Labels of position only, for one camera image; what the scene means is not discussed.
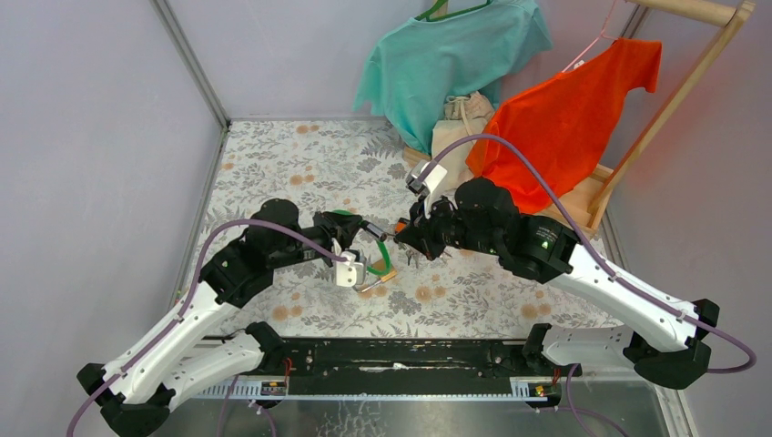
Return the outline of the green cable lock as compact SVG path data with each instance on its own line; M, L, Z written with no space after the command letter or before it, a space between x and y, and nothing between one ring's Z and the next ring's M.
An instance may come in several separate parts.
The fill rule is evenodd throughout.
M391 256L385 244L388 235L383 229L364 218L360 220L360 228L374 237L381 254L381 260L383 261L383 266L381 268L377 268L372 264L367 268L367 271L382 278L391 272L392 267Z

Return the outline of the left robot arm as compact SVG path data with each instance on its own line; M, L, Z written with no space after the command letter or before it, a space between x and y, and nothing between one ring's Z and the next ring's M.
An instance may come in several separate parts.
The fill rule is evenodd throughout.
M192 395L242 372L270 374L285 361L285 342L265 322L252 322L216 349L185 355L211 328L271 287L276 269L324 259L342 287L362 284L366 260L351 244L369 223L348 212L324 211L309 228L289 200L263 203L250 218L214 230L242 233L211 258L198 257L188 293L141 340L106 364L89 363L77 379L118 436L149 436Z

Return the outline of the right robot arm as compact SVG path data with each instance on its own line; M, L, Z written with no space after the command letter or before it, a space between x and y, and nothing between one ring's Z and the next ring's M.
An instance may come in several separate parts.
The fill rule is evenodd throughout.
M449 247L492 255L515 277L572 293L620 320L606 329L533 325L522 349L530 373L574 364L627 368L683 390L708 370L707 332L685 318L715 326L714 302L678 300L627 272L606 273L576 232L553 218L521 213L510 193L488 179L461 184L453 199L415 202L395 230L397 242L428 260Z

